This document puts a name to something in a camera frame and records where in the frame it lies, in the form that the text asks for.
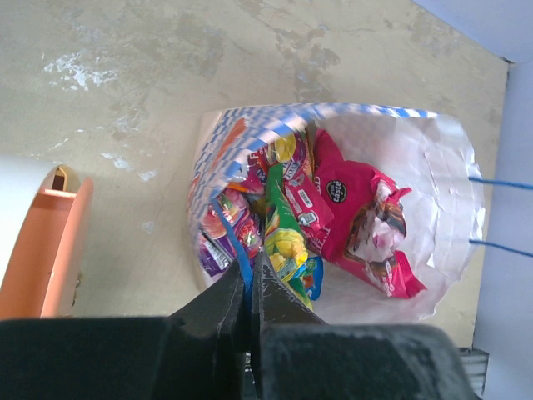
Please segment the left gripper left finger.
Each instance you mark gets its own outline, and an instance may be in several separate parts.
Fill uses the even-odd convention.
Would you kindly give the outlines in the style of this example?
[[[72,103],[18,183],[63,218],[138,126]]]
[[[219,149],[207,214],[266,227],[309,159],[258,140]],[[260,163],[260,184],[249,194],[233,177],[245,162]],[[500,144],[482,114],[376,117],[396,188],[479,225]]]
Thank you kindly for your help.
[[[173,387],[179,399],[240,399],[246,310],[233,262],[222,277],[172,314]]]

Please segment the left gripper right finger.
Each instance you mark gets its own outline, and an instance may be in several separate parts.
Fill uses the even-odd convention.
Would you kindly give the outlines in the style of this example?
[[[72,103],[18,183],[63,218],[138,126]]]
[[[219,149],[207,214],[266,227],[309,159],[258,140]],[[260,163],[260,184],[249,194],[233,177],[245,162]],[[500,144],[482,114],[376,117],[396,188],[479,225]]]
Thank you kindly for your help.
[[[253,268],[251,366],[260,399],[313,399],[325,390],[318,371],[326,359],[319,335],[327,324],[276,275],[269,256]]]

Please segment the green yellow candy packet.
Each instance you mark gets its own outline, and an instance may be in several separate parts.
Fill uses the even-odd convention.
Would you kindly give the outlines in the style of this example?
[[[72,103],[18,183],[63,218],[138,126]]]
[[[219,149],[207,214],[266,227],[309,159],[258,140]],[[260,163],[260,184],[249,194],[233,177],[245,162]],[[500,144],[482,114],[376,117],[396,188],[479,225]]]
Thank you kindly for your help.
[[[311,257],[306,238],[284,193],[283,166],[270,167],[266,181],[264,249],[277,277],[309,309],[321,295],[323,261]]]

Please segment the purple white snack packet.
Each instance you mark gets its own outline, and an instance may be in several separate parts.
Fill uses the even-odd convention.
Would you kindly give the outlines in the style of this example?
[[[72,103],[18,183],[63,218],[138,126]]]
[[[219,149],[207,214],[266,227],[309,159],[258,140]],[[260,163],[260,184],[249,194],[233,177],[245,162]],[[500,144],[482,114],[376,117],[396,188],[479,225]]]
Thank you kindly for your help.
[[[259,216],[250,209],[244,195],[237,190],[224,189],[217,196],[217,201],[223,217],[230,224],[248,258],[253,261],[262,247]],[[217,280],[236,258],[237,252],[211,204],[202,219],[201,232],[197,240],[202,268],[210,278]]]

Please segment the pink cookie snack packet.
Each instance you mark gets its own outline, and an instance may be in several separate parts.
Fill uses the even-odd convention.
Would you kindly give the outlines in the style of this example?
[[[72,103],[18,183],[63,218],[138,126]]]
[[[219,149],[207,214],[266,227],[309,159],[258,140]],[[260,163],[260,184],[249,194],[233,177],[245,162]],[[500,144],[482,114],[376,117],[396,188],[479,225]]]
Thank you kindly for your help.
[[[328,262],[388,297],[409,299],[426,289],[398,248],[407,235],[401,199],[411,192],[364,162],[347,160],[330,134],[319,128],[314,180],[334,214],[309,240]]]

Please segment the blue checkered paper bag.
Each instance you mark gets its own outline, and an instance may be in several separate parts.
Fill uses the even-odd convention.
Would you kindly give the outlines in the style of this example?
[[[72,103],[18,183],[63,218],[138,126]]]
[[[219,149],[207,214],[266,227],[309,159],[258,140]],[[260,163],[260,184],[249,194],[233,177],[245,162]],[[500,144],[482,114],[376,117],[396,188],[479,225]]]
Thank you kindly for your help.
[[[207,284],[266,256],[329,323],[432,315],[483,244],[484,189],[452,117],[354,103],[236,107],[202,118],[187,199]]]

